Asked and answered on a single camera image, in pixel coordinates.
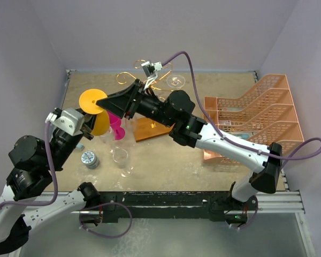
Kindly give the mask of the orange plastic goblet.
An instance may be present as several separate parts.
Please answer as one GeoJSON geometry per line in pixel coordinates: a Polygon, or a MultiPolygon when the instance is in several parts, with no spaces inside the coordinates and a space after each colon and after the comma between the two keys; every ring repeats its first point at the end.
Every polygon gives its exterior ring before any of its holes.
{"type": "Polygon", "coordinates": [[[106,134],[110,128],[110,119],[106,110],[99,107],[96,103],[99,100],[107,98],[107,95],[97,88],[84,91],[79,97],[79,106],[87,114],[93,115],[95,118],[94,126],[91,131],[93,136],[101,136],[106,134]]]}

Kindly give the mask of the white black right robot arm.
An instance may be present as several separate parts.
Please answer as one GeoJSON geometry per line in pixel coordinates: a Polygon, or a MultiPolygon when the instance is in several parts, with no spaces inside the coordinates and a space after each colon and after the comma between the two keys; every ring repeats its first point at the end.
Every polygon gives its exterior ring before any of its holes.
{"type": "Polygon", "coordinates": [[[232,209],[240,209],[258,192],[276,192],[282,156],[280,144],[261,145],[219,130],[214,122],[193,115],[195,103],[183,90],[176,90],[161,101],[151,90],[143,90],[142,85],[136,79],[128,88],[94,103],[120,118],[143,115],[170,127],[169,135],[179,145],[218,153],[248,167],[250,173],[230,188],[227,203],[232,209]]]}

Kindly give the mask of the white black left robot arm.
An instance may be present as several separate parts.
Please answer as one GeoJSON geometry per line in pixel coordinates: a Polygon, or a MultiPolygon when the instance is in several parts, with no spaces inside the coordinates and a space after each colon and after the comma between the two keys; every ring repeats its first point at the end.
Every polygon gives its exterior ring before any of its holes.
{"type": "Polygon", "coordinates": [[[96,115],[82,109],[55,109],[46,119],[45,138],[21,137],[9,152],[13,169],[0,197],[0,255],[14,252],[29,236],[63,215],[93,210],[100,193],[90,182],[58,196],[56,172],[82,138],[94,137],[96,115]]]}

